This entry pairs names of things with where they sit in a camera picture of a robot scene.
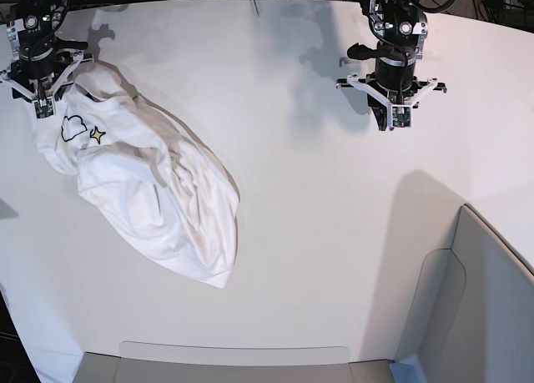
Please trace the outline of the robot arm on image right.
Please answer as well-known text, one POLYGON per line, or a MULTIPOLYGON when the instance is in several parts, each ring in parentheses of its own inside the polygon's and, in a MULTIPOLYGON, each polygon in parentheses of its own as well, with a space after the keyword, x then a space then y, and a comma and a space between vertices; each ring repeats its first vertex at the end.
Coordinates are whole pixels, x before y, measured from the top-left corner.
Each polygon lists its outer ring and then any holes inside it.
POLYGON ((340 64, 374 60, 375 68, 364 77, 351 73, 339 78, 336 87, 364 93, 380 131, 411 127, 413 111, 428 93, 447 92, 435 78, 420 81, 415 69, 430 31, 427 15, 443 13, 455 2, 446 0, 432 8, 420 0, 358 0, 377 44, 353 44, 340 64))

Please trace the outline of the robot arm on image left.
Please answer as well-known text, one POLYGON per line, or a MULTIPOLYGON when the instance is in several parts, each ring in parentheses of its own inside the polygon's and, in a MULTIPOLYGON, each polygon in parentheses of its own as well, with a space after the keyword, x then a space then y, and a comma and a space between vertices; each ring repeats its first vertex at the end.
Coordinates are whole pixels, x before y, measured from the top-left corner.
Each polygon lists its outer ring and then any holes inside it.
POLYGON ((69 0, 19 0, 11 8, 7 37, 12 58, 1 72, 1 82, 15 99, 32 104, 39 118, 53 112, 73 73, 93 55, 84 41, 57 36, 68 14, 69 0))

